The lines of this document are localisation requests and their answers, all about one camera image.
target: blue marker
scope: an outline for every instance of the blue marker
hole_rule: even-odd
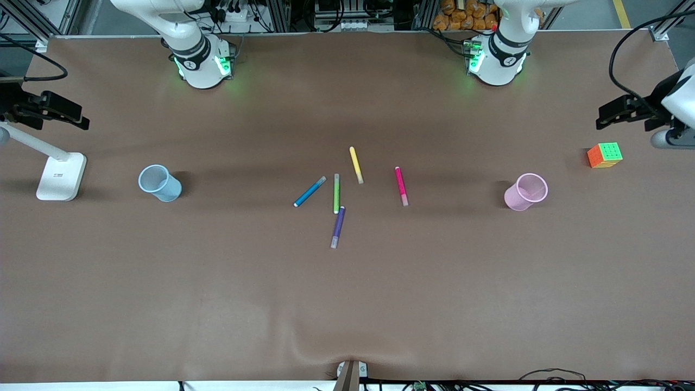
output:
[[[333,228],[333,239],[331,240],[331,248],[338,248],[338,239],[341,238],[341,230],[343,229],[343,219],[345,218],[345,207],[341,207],[336,218],[336,227]]]
[[[304,201],[306,201],[307,198],[311,197],[313,192],[316,191],[316,189],[318,189],[319,187],[321,187],[323,182],[326,182],[326,177],[321,177],[321,179],[316,181],[315,184],[311,185],[309,190],[305,191],[304,194],[300,195],[300,197],[295,201],[295,207],[300,206],[304,203]]]

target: white pole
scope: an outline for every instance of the white pole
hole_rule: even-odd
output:
[[[24,133],[16,127],[10,126],[7,122],[0,123],[0,127],[5,128],[5,130],[7,130],[10,134],[10,137],[13,139],[19,141],[29,148],[37,150],[38,152],[47,154],[57,161],[67,161],[70,157],[70,154],[68,154],[66,151],[58,147],[54,147],[43,140],[39,140],[28,133]]]

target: marker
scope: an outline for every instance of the marker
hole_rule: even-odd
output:
[[[338,248],[338,239],[341,237],[341,228],[343,228],[343,219],[345,218],[345,207],[341,207],[336,217],[336,227],[333,228],[333,240],[331,240],[331,248]]]
[[[354,151],[354,147],[350,147],[350,156],[352,157],[354,173],[357,174],[357,183],[363,184],[364,179],[362,178],[362,170],[359,169],[359,162],[357,161],[357,152]]]
[[[398,181],[398,192],[400,200],[403,201],[403,206],[408,206],[408,194],[405,192],[405,183],[403,183],[403,174],[400,172],[400,167],[395,168],[395,179]]]
[[[321,179],[316,181],[315,184],[311,185],[309,190],[305,191],[304,194],[300,195],[300,197],[295,201],[295,208],[303,204],[307,198],[311,197],[313,192],[316,191],[316,189],[318,189],[319,187],[321,187],[323,182],[326,182],[326,177],[321,177]]]
[[[338,214],[341,208],[341,175],[333,176],[333,213]]]

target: blue cup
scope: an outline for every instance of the blue cup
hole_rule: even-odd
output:
[[[138,177],[138,184],[142,191],[152,194],[163,202],[172,202],[181,195],[181,182],[160,164],[153,164],[142,170]]]

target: green marker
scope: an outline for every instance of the green marker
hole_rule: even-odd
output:
[[[341,210],[341,175],[335,174],[333,177],[333,213],[338,214]]]

